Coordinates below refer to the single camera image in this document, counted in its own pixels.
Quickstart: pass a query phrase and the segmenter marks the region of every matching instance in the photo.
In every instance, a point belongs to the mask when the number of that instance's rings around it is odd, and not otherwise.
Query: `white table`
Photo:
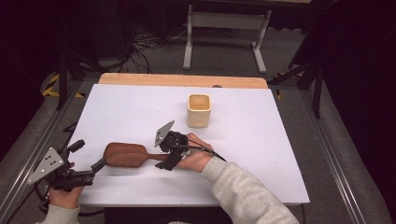
[[[186,124],[187,97],[206,93],[212,100],[209,126]],[[172,131],[193,132],[227,161],[257,176],[283,203],[309,203],[304,181],[276,108],[266,89],[94,85],[70,143],[86,145],[71,154],[75,170],[87,170],[110,142],[136,143],[149,153],[156,131],[174,120]],[[175,168],[169,172],[147,161],[142,167],[104,167],[80,203],[90,206],[213,206],[209,183],[199,174]]]

